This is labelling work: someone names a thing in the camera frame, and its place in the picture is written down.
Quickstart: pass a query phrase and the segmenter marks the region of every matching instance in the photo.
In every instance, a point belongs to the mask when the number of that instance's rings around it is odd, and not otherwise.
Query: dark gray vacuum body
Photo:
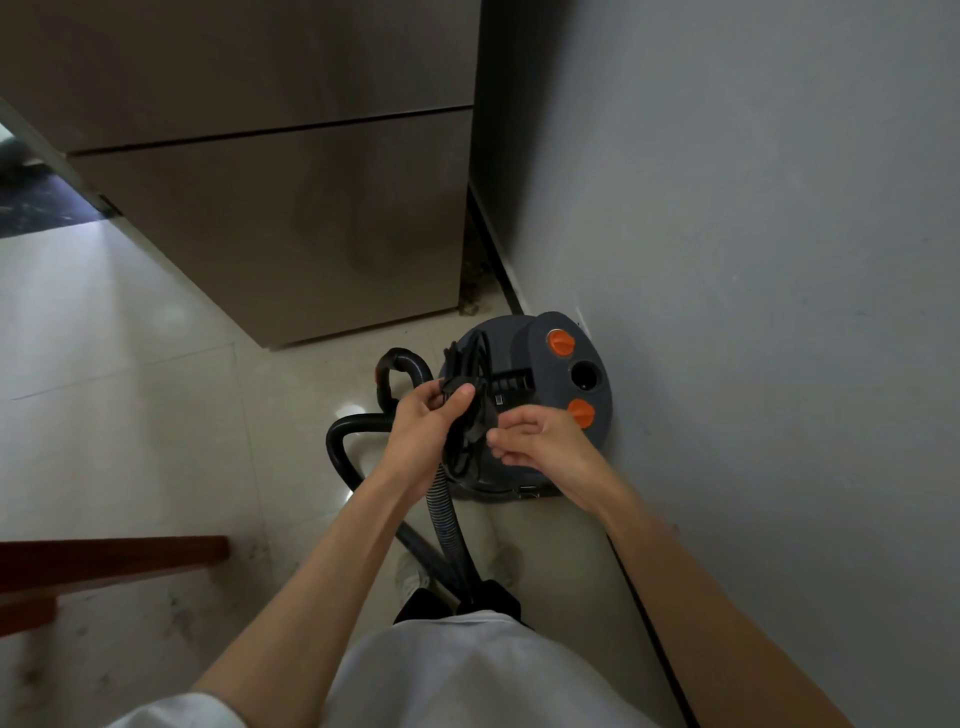
[[[500,316],[472,328],[456,342],[456,349],[467,351],[480,332],[489,342],[491,371],[486,377],[486,396],[496,413],[522,404],[560,409],[572,403],[574,408],[585,405],[593,414],[584,432],[598,449],[603,446],[613,416],[610,382],[600,355],[580,327],[557,311],[540,316]],[[558,346],[558,339],[565,346]],[[448,351],[440,377],[460,374],[449,372],[450,365]],[[488,424],[495,422],[490,418]],[[478,473],[460,480],[449,478],[453,497],[499,502],[559,494],[539,471],[504,465],[486,447],[479,448],[478,455]]]

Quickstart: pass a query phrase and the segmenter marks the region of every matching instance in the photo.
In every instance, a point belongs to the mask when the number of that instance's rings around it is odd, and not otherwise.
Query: hand
[[[487,445],[505,465],[534,468],[594,515],[622,481],[564,409],[525,404],[500,415]]]
[[[420,500],[430,489],[446,433],[473,400],[472,384],[464,384],[446,403],[440,386],[438,379],[425,382],[400,400],[387,449],[375,470],[408,492],[412,502]]]

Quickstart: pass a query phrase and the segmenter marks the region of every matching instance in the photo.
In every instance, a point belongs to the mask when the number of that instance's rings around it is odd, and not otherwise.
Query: orange knob
[[[573,415],[573,419],[580,426],[580,429],[587,429],[591,426],[596,415],[593,405],[586,400],[571,400],[570,404],[566,406],[566,411]]]
[[[577,346],[576,340],[562,328],[554,328],[546,335],[547,346],[557,356],[570,356]]]

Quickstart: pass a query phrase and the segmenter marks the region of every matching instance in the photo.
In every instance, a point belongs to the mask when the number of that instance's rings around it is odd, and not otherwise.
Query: refrigerator door
[[[62,152],[473,103],[480,0],[7,3],[0,97]]]
[[[265,347],[457,304],[469,110],[75,158]]]

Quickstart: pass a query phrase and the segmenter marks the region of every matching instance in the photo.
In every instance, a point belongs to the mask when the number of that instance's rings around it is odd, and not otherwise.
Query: white sneaker
[[[514,544],[503,544],[490,561],[490,578],[511,591],[523,575],[523,551]]]
[[[406,604],[417,589],[429,588],[430,575],[412,553],[405,551],[396,564],[396,595],[400,605]]]

